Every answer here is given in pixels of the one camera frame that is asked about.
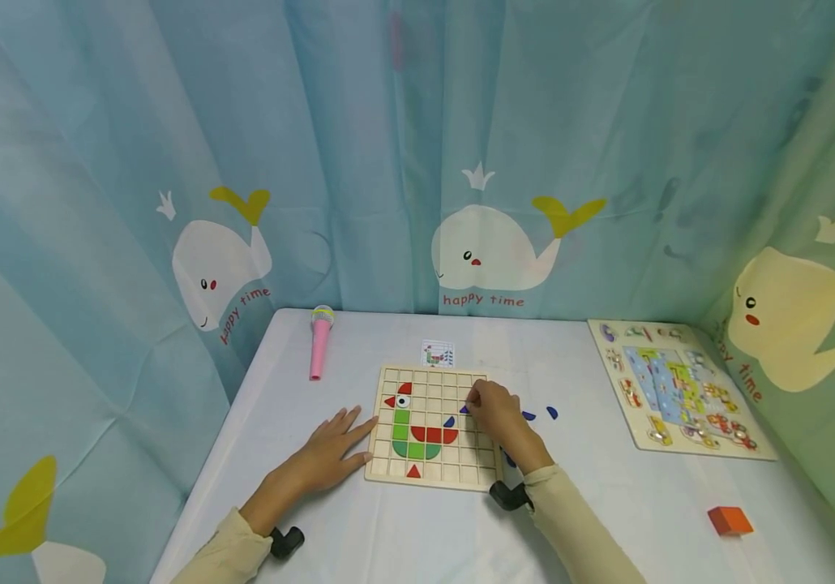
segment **table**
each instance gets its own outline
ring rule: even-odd
[[[453,342],[456,367],[486,371],[538,414],[555,460],[649,582],[835,582],[835,524],[797,469],[635,448],[584,322],[338,312],[323,380],[308,381],[309,322],[299,309],[272,319],[152,584],[169,582],[321,420],[356,404],[368,417],[381,365],[417,363],[427,338]],[[706,516],[717,505],[741,506],[755,533],[720,539]],[[305,545],[287,563],[265,560],[259,582],[567,581],[527,512],[483,493],[357,472],[280,527],[291,525]]]

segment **black wrist strap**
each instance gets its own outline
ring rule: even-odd
[[[271,554],[278,560],[287,560],[295,549],[303,544],[303,533],[297,527],[291,527],[287,535],[283,535],[277,527],[269,534],[272,539]]]
[[[490,487],[489,494],[499,504],[499,507],[506,511],[514,511],[522,505],[530,505],[530,508],[534,510],[534,503],[528,498],[528,492],[525,491],[524,481],[518,483],[515,488],[509,488],[501,480],[497,480]]]

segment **pattern puzzle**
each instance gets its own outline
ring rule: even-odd
[[[590,320],[635,446],[777,459],[731,377],[682,324]]]
[[[486,374],[382,367],[375,396],[379,424],[369,438],[374,457],[365,478],[489,491],[502,479],[502,458],[463,407],[480,379]]]

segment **microphone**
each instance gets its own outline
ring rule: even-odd
[[[310,348],[310,378],[313,381],[320,379],[320,372],[323,371],[323,358],[327,354],[327,337],[330,337],[330,329],[333,327],[333,310],[327,305],[320,305],[314,308],[310,315],[310,326],[314,329],[314,342]]]

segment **yellow whale tail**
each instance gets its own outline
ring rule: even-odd
[[[45,529],[56,474],[54,456],[46,456],[36,462],[13,488],[3,510],[0,556],[34,552],[47,540]]]
[[[248,224],[258,226],[259,217],[262,216],[262,212],[268,206],[268,201],[272,198],[272,195],[269,191],[252,191],[248,200],[243,201],[237,193],[230,189],[216,187],[216,189],[210,191],[210,198],[232,204],[233,208],[245,217]]]
[[[550,221],[550,226],[554,230],[554,238],[560,239],[602,211],[602,208],[606,206],[606,199],[589,201],[573,213],[567,213],[563,203],[554,197],[537,197],[532,204],[541,213],[547,215],[547,220]]]

